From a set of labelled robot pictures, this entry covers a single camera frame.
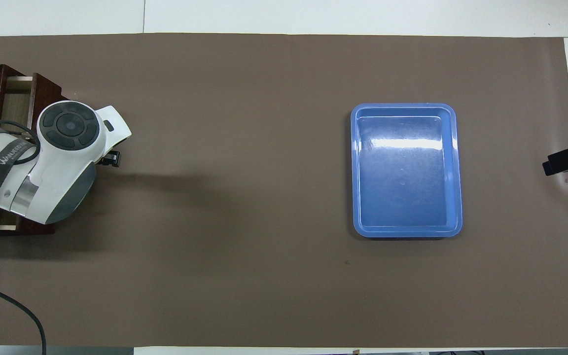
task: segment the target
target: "brown mat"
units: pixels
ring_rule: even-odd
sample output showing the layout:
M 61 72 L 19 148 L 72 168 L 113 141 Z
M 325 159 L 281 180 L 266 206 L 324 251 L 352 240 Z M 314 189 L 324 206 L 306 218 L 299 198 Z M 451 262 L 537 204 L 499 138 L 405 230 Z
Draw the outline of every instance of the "brown mat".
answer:
M 56 235 L 0 238 L 50 344 L 568 347 L 561 38 L 21 36 L 0 63 L 134 133 Z M 368 241 L 350 110 L 410 102 L 457 113 L 464 229 Z M 0 301 L 0 344 L 37 343 Z

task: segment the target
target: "white table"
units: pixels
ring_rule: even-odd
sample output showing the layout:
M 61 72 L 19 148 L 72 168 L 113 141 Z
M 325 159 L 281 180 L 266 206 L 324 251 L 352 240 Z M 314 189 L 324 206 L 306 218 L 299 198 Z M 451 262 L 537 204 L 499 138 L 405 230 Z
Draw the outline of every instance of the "white table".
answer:
M 568 0 L 0 0 L 0 36 L 142 32 L 558 36 L 566 38 L 568 63 Z M 275 355 L 352 349 L 166 350 Z M 160 351 L 136 349 L 136 354 Z

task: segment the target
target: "round center button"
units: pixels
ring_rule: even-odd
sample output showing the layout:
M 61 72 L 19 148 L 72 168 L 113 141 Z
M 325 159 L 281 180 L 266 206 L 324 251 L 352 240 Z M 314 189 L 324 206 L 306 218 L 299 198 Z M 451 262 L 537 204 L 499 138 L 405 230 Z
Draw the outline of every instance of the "round center button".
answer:
M 67 112 L 57 118 L 56 128 L 68 137 L 76 137 L 85 130 L 85 122 L 79 114 Z

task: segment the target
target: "black cable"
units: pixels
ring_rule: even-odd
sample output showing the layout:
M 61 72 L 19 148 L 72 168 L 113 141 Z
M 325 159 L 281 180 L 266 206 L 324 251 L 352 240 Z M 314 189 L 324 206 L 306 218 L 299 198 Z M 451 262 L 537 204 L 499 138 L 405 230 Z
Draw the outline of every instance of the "black cable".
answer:
M 30 162 L 34 158 L 36 158 L 36 156 L 38 156 L 38 153 L 40 153 L 40 150 L 41 150 L 41 142 L 38 140 L 38 135 L 36 135 L 36 133 L 34 133 L 32 130 L 30 130 L 30 128 L 27 128 L 26 126 L 23 126 L 23 124 L 20 124 L 18 122 L 0 120 L 0 125 L 2 125 L 2 124 L 11 124 L 12 126 L 16 126 L 18 128 L 21 128 L 22 130 L 29 133 L 29 135 L 32 136 L 32 139 L 34 139 L 34 142 L 36 143 L 36 149 L 34 150 L 34 153 L 27 158 L 16 160 L 16 162 L 14 162 L 14 165 L 24 164 L 24 163 Z M 11 133 L 13 135 L 19 134 L 17 132 L 8 132 L 8 133 Z
M 34 313 L 32 313 L 32 311 L 30 311 L 26 306 L 23 306 L 19 301 L 16 301 L 16 299 L 14 299 L 13 297 L 7 296 L 2 292 L 0 292 L 0 297 L 17 306 L 18 308 L 21 308 L 21 310 L 29 315 L 34 323 L 36 323 L 38 332 L 41 334 L 41 354 L 45 355 L 47 353 L 47 346 L 45 344 L 45 331 L 43 330 L 43 326 L 41 325 L 41 322 L 38 320 L 38 318 L 34 315 Z

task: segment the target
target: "blue tray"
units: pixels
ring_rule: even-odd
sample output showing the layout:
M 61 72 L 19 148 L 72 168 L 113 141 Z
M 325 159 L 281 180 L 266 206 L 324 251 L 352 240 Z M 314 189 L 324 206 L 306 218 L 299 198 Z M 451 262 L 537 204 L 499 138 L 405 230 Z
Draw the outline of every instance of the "blue tray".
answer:
M 352 110 L 354 228 L 368 238 L 446 238 L 462 229 L 455 111 L 446 104 Z

